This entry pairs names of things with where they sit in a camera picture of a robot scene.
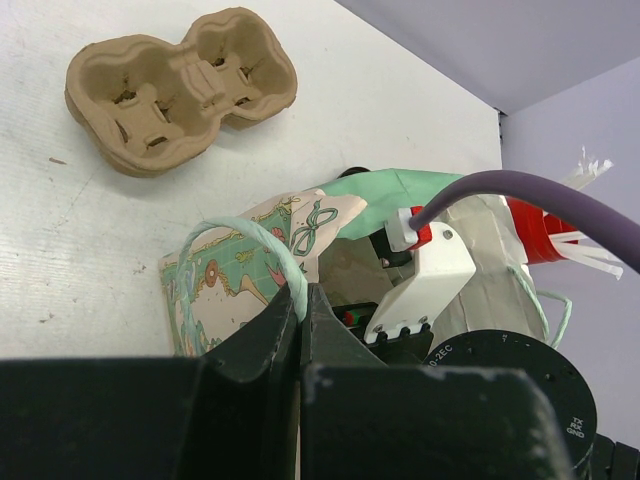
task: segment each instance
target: white table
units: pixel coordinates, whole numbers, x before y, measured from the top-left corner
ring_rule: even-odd
[[[157,260],[203,217],[345,168],[500,168],[497,113],[331,0],[245,0],[276,32],[298,98],[156,179],[116,173],[64,103],[88,43],[178,43],[204,0],[1,0],[0,356],[170,353]],[[66,162],[53,163],[49,158]]]

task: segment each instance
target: molded pulp tray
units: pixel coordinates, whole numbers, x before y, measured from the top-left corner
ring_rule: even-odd
[[[220,124],[242,129],[290,106],[296,73],[269,26],[230,8],[196,20],[182,43],[132,35],[71,61],[69,111],[128,175],[160,175],[202,153]]]

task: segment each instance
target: wall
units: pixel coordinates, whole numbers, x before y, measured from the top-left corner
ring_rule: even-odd
[[[585,193],[640,222],[639,128],[640,58],[504,119],[504,167],[561,179],[585,145],[615,164]],[[539,288],[574,301],[559,350],[591,386],[598,430],[639,447],[640,276],[627,268],[616,281],[567,261],[532,270]],[[559,306],[548,305],[559,318]]]
[[[637,0],[338,1],[506,113],[640,55]]]

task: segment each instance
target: mint green rope handle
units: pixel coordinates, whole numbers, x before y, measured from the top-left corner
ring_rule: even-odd
[[[556,331],[556,334],[553,337],[553,340],[548,341],[549,345],[552,348],[558,348],[558,345],[560,345],[560,342],[562,341],[562,337],[564,337],[564,332],[566,331],[567,326],[569,325],[569,319],[571,318],[571,312],[573,310],[573,302],[568,297],[560,293],[538,290],[538,293],[536,294],[536,292],[533,291],[531,286],[527,283],[527,281],[522,276],[522,272],[520,271],[519,268],[509,266],[507,267],[507,270],[509,270],[509,272],[511,272],[514,275],[518,284],[522,287],[524,292],[527,294],[527,296],[533,303],[533,306],[536,309],[536,312],[538,313],[538,315],[540,316],[540,320],[542,321],[542,330],[544,332],[544,338],[546,341],[548,341],[548,338],[549,338],[549,321],[547,320],[547,316],[545,315],[544,310],[542,309],[542,305],[540,304],[538,295],[547,297],[547,298],[553,298],[554,300],[560,300],[561,302],[564,302],[564,312],[562,314],[562,320],[560,320],[560,325],[558,325],[558,330]]]
[[[191,245],[204,232],[217,227],[228,227],[240,232],[245,237],[253,238],[262,246],[267,247],[271,252],[275,253],[280,260],[282,273],[289,284],[291,291],[291,299],[298,317],[298,321],[302,322],[307,315],[307,291],[308,283],[304,274],[300,271],[300,267],[296,263],[295,258],[278,238],[265,230],[262,226],[251,220],[240,217],[215,217],[200,222],[191,231],[184,241],[182,250],[178,257],[178,266],[176,271],[178,296],[180,299],[180,308],[184,317],[184,324],[187,334],[191,337],[191,343],[194,345],[197,355],[204,355],[206,352],[200,341],[198,341],[198,332],[196,331],[196,322],[191,312],[191,302],[189,301],[189,290],[187,288],[187,258]]]

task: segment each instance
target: red cylinder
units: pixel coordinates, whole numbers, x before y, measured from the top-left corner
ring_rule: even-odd
[[[526,202],[507,197],[507,204],[513,216],[516,232],[527,252],[528,264],[564,260],[558,253],[549,235],[575,232],[577,229],[551,214]]]

